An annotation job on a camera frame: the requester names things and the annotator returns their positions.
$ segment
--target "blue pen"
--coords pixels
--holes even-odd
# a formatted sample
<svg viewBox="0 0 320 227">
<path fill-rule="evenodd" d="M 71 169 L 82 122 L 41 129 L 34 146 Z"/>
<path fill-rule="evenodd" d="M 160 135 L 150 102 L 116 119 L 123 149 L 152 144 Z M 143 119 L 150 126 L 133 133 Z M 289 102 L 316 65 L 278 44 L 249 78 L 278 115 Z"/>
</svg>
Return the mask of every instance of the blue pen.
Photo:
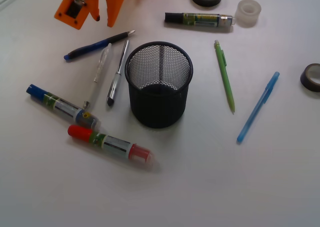
<svg viewBox="0 0 320 227">
<path fill-rule="evenodd" d="M 250 117 L 246 121 L 243 129 L 241 130 L 241 133 L 239 134 L 238 138 L 236 139 L 239 144 L 241 144 L 241 142 L 244 140 L 244 138 L 245 138 L 245 136 L 246 136 L 251 124 L 255 120 L 255 118 L 256 118 L 259 110 L 261 109 L 262 105 L 267 102 L 272 90 L 274 89 L 275 83 L 277 82 L 279 75 L 280 75 L 279 72 L 275 72 L 274 75 L 272 76 L 270 82 L 267 84 L 267 86 L 266 86 L 261 98 L 259 99 L 258 103 L 254 107 L 254 110 L 252 111 Z"/>
<path fill-rule="evenodd" d="M 130 34 L 133 34 L 135 32 L 135 30 L 131 30 L 131 31 L 128 31 L 128 32 L 124 32 L 124 33 L 120 33 L 120 34 L 117 34 L 115 36 L 112 36 L 110 38 L 106 38 L 104 40 L 101 40 L 97 43 L 93 43 L 91 45 L 87 45 L 87 46 L 84 46 L 84 47 L 81 47 L 81 48 L 77 48 L 73 51 L 71 51 L 70 53 L 68 53 L 67 55 L 65 55 L 63 58 L 66 60 L 66 61 L 69 61 L 69 60 L 72 60 L 72 59 L 75 59 L 79 56 L 83 56 L 89 52 L 92 52 L 92 51 L 95 51 L 95 50 L 98 50 L 98 49 L 101 49 L 101 48 L 105 48 L 108 46 L 108 44 L 113 44 L 117 41 L 120 41 L 120 40 L 123 40 L 124 38 L 127 38 Z"/>
</svg>

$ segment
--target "black mesh pen holder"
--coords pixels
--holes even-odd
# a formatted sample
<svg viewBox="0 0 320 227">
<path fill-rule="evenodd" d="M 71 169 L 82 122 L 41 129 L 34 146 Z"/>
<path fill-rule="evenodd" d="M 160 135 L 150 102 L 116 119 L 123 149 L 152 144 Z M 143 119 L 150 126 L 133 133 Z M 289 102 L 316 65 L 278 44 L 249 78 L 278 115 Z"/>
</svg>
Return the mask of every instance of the black mesh pen holder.
<svg viewBox="0 0 320 227">
<path fill-rule="evenodd" d="M 193 65 L 187 53 L 168 42 L 136 48 L 125 64 L 131 110 L 151 128 L 175 123 L 184 113 Z"/>
</svg>

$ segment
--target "black marker cap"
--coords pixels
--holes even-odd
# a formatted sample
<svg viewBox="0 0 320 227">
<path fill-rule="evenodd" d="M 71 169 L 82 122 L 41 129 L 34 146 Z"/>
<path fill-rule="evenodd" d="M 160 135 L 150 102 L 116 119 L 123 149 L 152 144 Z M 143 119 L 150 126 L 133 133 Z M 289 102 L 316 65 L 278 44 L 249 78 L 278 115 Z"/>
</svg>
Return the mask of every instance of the black marker cap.
<svg viewBox="0 0 320 227">
<path fill-rule="evenodd" d="M 164 22 L 166 23 L 184 23 L 184 13 L 165 13 Z"/>
</svg>

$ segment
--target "green mechanical pencil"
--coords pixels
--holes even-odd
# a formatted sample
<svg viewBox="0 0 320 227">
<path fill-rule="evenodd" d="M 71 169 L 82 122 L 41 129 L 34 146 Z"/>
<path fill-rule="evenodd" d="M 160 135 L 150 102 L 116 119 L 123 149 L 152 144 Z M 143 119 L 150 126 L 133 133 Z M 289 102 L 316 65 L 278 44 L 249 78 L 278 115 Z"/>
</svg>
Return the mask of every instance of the green mechanical pencil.
<svg viewBox="0 0 320 227">
<path fill-rule="evenodd" d="M 225 89 L 225 93 L 226 93 L 226 98 L 228 100 L 230 110 L 232 111 L 232 113 L 234 113 L 236 111 L 236 107 L 235 107 L 235 101 L 234 101 L 234 97 L 232 95 L 232 91 L 231 91 L 231 87 L 230 87 L 230 83 L 229 83 L 229 79 L 228 79 L 228 74 L 227 74 L 227 70 L 226 70 L 227 62 L 226 62 L 226 58 L 225 58 L 225 53 L 220 48 L 220 44 L 219 44 L 218 40 L 216 40 L 214 42 L 214 48 L 215 48 L 216 57 L 218 59 L 218 63 L 219 63 L 220 71 L 221 71 L 222 81 L 223 81 L 223 85 L 224 85 L 224 89 Z"/>
</svg>

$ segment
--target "silver pen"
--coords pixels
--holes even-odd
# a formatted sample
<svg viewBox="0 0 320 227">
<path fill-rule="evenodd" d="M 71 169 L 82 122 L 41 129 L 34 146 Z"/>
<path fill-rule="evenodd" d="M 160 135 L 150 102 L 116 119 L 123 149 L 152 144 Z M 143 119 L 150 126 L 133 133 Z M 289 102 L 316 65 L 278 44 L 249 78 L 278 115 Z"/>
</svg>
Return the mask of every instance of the silver pen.
<svg viewBox="0 0 320 227">
<path fill-rule="evenodd" d="M 97 71 L 96 71 L 94 80 L 93 80 L 93 82 L 91 82 L 90 86 L 88 87 L 89 88 L 88 97 L 86 98 L 86 100 L 83 103 L 83 108 L 85 111 L 88 110 L 89 107 L 92 106 L 92 104 L 96 100 L 96 97 L 97 97 L 96 95 L 97 95 L 97 92 L 99 89 L 100 76 L 103 72 L 104 66 L 107 63 L 107 60 L 109 60 L 111 58 L 111 54 L 112 54 L 111 53 L 111 51 L 112 51 L 111 46 L 112 46 L 112 44 L 109 43 L 108 46 L 106 48 L 104 48 L 101 52 L 101 57 L 99 60 L 99 64 L 97 66 Z"/>
<path fill-rule="evenodd" d="M 114 75 L 112 84 L 109 89 L 108 97 L 106 99 L 106 103 L 108 104 L 108 106 L 112 106 L 115 102 L 117 86 L 118 86 L 120 79 L 121 79 L 121 69 L 122 69 L 122 66 L 125 64 L 125 59 L 126 59 L 126 54 L 127 54 L 128 48 L 129 48 L 129 40 L 126 40 L 124 43 L 124 46 L 123 46 L 118 71 Z"/>
</svg>

